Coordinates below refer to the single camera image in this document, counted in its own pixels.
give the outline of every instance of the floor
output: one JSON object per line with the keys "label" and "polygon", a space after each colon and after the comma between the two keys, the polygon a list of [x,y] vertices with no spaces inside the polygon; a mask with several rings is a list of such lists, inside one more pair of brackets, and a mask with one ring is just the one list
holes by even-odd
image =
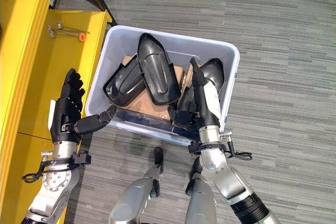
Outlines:
{"label": "floor", "polygon": [[[227,41],[240,63],[227,129],[250,162],[230,160],[282,223],[336,223],[336,0],[105,0],[119,24]],[[91,9],[84,0],[58,8]],[[66,224],[108,223],[129,183],[165,151],[161,195],[142,222],[183,223],[195,157],[185,147],[120,130],[90,140]],[[216,191],[218,223],[239,223]]]}

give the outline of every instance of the plastic storage bin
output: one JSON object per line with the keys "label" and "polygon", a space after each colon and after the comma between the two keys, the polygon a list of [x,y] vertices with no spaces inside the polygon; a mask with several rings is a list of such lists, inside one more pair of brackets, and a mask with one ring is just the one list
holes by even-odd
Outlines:
{"label": "plastic storage bin", "polygon": [[[204,64],[212,58],[219,58],[223,62],[225,82],[219,94],[219,100],[221,107],[220,130],[224,130],[232,89],[237,75],[238,49],[226,42],[127,26],[114,26],[106,35],[96,74],[86,102],[86,115],[101,113],[110,106],[111,101],[105,95],[103,86],[117,70],[123,58],[125,56],[133,56],[136,53],[142,33],[152,34],[165,47],[170,62],[184,67],[185,71],[187,71],[192,57],[195,57],[199,64]],[[189,135],[185,130],[172,126],[166,120],[123,109],[117,110],[109,126],[181,145],[189,145],[190,138],[195,137],[193,134]]]}

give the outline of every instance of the black wire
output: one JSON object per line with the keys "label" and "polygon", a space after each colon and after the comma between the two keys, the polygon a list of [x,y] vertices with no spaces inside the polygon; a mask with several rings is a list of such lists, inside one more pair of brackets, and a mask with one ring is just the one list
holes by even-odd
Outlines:
{"label": "black wire", "polygon": [[28,173],[25,176],[22,177],[22,180],[26,183],[33,183],[36,180],[38,180],[44,173],[60,173],[60,172],[66,172],[68,170],[75,169],[79,166],[79,164],[76,165],[69,165],[66,169],[60,169],[60,170],[44,170],[40,173]]}
{"label": "black wire", "polygon": [[232,156],[230,155],[228,158],[232,158],[232,157],[236,157],[239,158],[241,160],[252,160],[252,153],[251,152],[235,152],[235,155]]}

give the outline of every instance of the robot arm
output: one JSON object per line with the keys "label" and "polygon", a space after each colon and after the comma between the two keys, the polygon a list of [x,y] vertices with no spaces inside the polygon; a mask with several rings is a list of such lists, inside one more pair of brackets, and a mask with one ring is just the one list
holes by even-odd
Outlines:
{"label": "robot arm", "polygon": [[116,106],[113,105],[99,115],[81,119],[81,98],[85,92],[81,89],[82,85],[80,75],[70,69],[60,98],[55,103],[50,128],[53,150],[41,153],[42,160],[37,173],[22,177],[27,183],[43,177],[41,189],[28,208],[22,224],[57,222],[79,180],[78,167],[91,163],[91,156],[87,151],[77,152],[81,136],[105,127],[114,116]]}
{"label": "robot arm", "polygon": [[[231,132],[219,132],[220,106],[215,86],[207,80],[196,64],[193,66],[194,97],[198,113],[193,118],[199,130],[200,142],[192,142],[191,153],[200,154],[199,162],[203,168],[212,171],[212,179],[231,206],[242,224],[280,224],[276,216],[263,204],[255,194],[251,185],[234,168],[227,164],[224,152],[231,157],[240,155],[242,159],[250,159],[249,153],[235,153]],[[226,151],[221,143],[226,138],[230,151]]]}

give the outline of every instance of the yellow metal shelf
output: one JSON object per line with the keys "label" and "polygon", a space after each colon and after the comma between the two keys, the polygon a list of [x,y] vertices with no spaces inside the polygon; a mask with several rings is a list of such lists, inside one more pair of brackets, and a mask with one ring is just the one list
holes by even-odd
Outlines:
{"label": "yellow metal shelf", "polygon": [[21,109],[50,0],[0,0],[0,209]]}
{"label": "yellow metal shelf", "polygon": [[41,188],[41,180],[27,184],[21,177],[38,170],[41,151],[51,150],[52,142],[43,138],[16,134],[10,163],[1,223],[21,223],[23,217]]}
{"label": "yellow metal shelf", "polygon": [[[80,73],[84,82],[85,103],[108,19],[107,12],[48,11],[21,114],[20,133],[50,139],[47,129],[50,99],[59,97],[64,77],[71,67]],[[86,41],[71,36],[50,38],[47,25],[55,27],[58,20],[65,26],[89,31]]]}
{"label": "yellow metal shelf", "polygon": [[[51,38],[47,32],[47,26],[56,27],[56,22],[61,21],[65,26],[87,30],[85,42],[80,42],[78,38],[71,36],[56,36]],[[6,181],[4,207],[1,214],[1,221],[6,216],[14,215],[15,219],[22,220],[29,207],[33,195],[38,192],[40,182],[26,185],[21,181],[25,173],[31,173],[39,165],[42,150],[40,146],[49,147],[44,150],[51,150],[50,132],[47,129],[50,100],[56,100],[60,96],[61,87],[66,73],[70,68],[75,68],[83,81],[83,88],[86,94],[83,96],[85,104],[89,87],[98,63],[100,49],[102,47],[104,32],[107,22],[111,18],[107,12],[85,12],[69,10],[49,10],[43,24],[34,64],[29,79],[26,79],[28,89],[24,97],[21,117],[13,157],[8,167],[9,175]],[[23,138],[30,139],[29,149],[26,145],[21,145]],[[17,169],[17,162],[27,163],[30,169]],[[21,191],[29,190],[32,197],[24,197]],[[65,212],[59,223],[63,223]]]}

